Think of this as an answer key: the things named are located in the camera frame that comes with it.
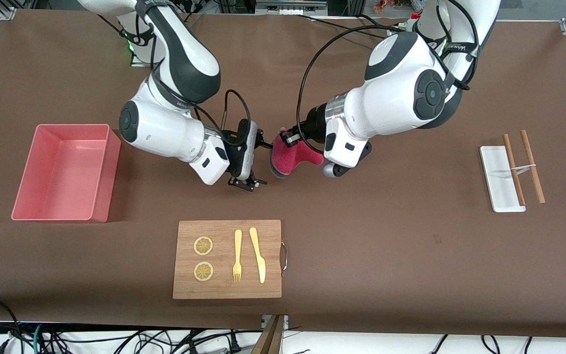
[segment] pink plastic bin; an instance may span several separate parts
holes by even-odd
[[[106,222],[120,146],[107,124],[36,127],[12,219]]]

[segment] brown tablecloth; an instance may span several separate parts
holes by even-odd
[[[193,30],[220,61],[221,92],[241,92],[268,139],[294,124],[305,67],[339,31],[295,16],[205,16]],[[303,114],[360,85],[375,43],[352,34],[332,45],[310,74]],[[92,13],[18,11],[0,22],[0,300],[20,320],[256,327],[260,314],[285,313],[305,330],[566,336],[566,36],[557,23],[497,23],[447,124],[373,138],[373,153],[340,179],[309,164],[276,179],[262,149],[254,169],[269,184],[247,193],[123,144],[110,222],[13,222],[36,125],[117,128],[148,74],[129,63],[124,40]],[[203,107],[219,119],[223,95]],[[240,118],[233,102],[229,125]],[[510,133],[526,163],[521,129],[547,204],[523,176],[527,212],[493,213],[479,147]],[[172,300],[178,222],[202,219],[282,220],[283,298]]]

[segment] dried orange slice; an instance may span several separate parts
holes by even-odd
[[[213,276],[213,266],[209,262],[200,262],[194,268],[194,276],[201,282],[206,282]]]
[[[211,249],[213,249],[213,241],[206,236],[198,237],[194,242],[194,251],[198,255],[208,255]]]

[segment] pink sponge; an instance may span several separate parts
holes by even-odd
[[[303,161],[315,165],[323,163],[323,155],[312,150],[304,141],[301,140],[298,144],[287,147],[279,134],[272,141],[273,148],[270,150],[270,169],[276,177],[285,178]]]

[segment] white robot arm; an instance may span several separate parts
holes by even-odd
[[[227,170],[233,185],[240,186],[237,180],[247,179],[263,183],[254,179],[251,171],[253,150],[261,133],[254,121],[243,119],[240,123],[240,127],[246,126],[243,134],[233,132],[223,137],[229,131],[209,128],[191,117],[192,108],[198,108],[199,103],[220,89],[220,66],[182,22],[173,3],[169,0],[79,1],[100,15],[144,20],[146,29],[153,30],[165,54],[121,110],[119,131],[125,141],[141,150],[189,163],[206,184],[214,184]],[[155,52],[156,42],[151,46]],[[228,143],[236,144],[230,145],[233,154],[227,153]]]
[[[414,32],[388,36],[372,50],[361,87],[310,110],[300,128],[281,133],[281,139],[288,147],[297,143],[301,134],[324,143],[324,157],[332,162],[325,166],[324,173],[339,177],[341,174],[334,171],[348,171],[368,155],[371,137],[441,125],[460,103],[462,89],[456,86],[455,79],[462,82],[462,87],[470,81],[499,3],[426,1]],[[446,20],[443,13],[449,14],[450,24],[443,24],[451,43],[440,48],[445,38],[440,25]],[[444,51],[442,62],[434,49]]]

